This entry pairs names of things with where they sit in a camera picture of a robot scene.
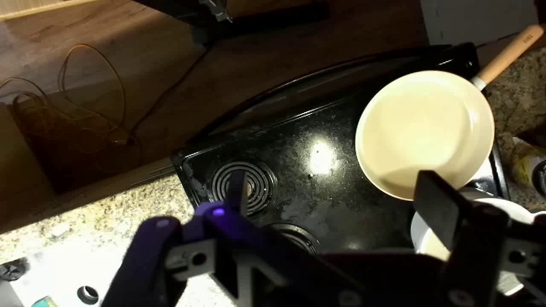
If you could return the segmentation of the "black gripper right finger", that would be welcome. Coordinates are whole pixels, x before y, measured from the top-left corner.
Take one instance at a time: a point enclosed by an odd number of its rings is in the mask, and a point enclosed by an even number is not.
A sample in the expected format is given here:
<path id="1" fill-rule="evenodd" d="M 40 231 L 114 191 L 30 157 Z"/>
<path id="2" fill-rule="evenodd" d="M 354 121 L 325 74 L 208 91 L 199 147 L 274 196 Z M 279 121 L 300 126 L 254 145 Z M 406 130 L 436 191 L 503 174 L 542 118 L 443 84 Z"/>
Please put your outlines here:
<path id="1" fill-rule="evenodd" d="M 419 171 L 414 212 L 426 225 L 416 253 L 445 263 L 470 256 L 470 203 L 433 171 Z"/>

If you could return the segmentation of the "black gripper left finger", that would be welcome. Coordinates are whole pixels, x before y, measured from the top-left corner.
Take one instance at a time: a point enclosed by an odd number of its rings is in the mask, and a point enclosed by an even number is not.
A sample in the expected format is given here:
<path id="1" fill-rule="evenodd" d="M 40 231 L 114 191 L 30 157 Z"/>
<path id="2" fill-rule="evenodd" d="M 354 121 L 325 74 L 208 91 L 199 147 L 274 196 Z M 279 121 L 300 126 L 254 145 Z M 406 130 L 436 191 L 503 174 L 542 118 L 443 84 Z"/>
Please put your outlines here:
<path id="1" fill-rule="evenodd" d="M 228 179 L 226 207 L 238 215 L 245 213 L 247 207 L 247 176 L 242 169 L 233 171 Z"/>

